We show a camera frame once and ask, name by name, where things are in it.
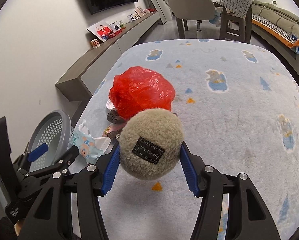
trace silver screw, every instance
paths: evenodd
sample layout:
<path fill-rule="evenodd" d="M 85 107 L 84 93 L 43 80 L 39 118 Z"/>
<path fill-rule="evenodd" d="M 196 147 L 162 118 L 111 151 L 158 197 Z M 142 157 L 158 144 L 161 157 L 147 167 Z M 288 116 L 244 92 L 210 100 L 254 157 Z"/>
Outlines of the silver screw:
<path fill-rule="evenodd" d="M 206 172 L 213 172 L 214 171 L 214 168 L 212 166 L 205 166 L 204 170 Z"/>
<path fill-rule="evenodd" d="M 58 179 L 60 177 L 60 172 L 55 172 L 54 174 L 53 174 L 53 178 L 54 179 Z"/>
<path fill-rule="evenodd" d="M 244 180 L 248 178 L 248 176 L 245 173 L 239 174 L 239 177 Z"/>
<path fill-rule="evenodd" d="M 87 170 L 88 170 L 88 171 L 94 171 L 94 170 L 96 170 L 96 166 L 95 166 L 95 165 L 89 165 L 89 166 L 87 167 Z"/>

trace label tag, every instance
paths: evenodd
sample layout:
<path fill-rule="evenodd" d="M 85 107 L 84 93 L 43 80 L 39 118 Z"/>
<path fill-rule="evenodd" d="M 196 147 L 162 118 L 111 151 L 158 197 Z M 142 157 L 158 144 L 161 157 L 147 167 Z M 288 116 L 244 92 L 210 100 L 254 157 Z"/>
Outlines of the label tag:
<path fill-rule="evenodd" d="M 146 139 L 139 137 L 134 149 L 131 152 L 141 157 L 145 161 L 157 164 L 165 150 L 147 141 Z"/>

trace beige furry hat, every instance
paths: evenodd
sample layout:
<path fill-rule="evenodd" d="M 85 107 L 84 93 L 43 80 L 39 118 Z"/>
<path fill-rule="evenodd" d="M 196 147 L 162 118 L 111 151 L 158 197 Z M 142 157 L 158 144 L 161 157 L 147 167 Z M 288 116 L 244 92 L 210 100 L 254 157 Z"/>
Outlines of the beige furry hat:
<path fill-rule="evenodd" d="M 157 179 L 179 160 L 184 131 L 170 111 L 148 109 L 132 117 L 119 138 L 121 165 L 138 179 Z"/>

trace laundry basket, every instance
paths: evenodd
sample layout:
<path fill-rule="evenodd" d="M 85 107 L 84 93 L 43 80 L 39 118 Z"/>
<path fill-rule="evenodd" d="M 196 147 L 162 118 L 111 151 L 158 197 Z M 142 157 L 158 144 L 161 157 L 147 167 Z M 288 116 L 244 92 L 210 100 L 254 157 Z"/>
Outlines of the laundry basket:
<path fill-rule="evenodd" d="M 48 151 L 34 161 L 29 171 L 48 167 L 67 151 L 72 126 L 69 116 L 62 110 L 49 113 L 36 127 L 28 144 L 28 151 L 33 151 L 43 143 Z"/>

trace red plastic bag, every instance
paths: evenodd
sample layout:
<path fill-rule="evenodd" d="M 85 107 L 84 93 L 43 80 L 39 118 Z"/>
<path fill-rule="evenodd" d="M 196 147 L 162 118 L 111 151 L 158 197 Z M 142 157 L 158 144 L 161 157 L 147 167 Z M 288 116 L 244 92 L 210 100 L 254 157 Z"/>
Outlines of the red plastic bag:
<path fill-rule="evenodd" d="M 171 111 L 175 98 L 173 86 L 163 76 L 141 66 L 130 67 L 114 78 L 109 99 L 124 119 L 150 108 Z"/>

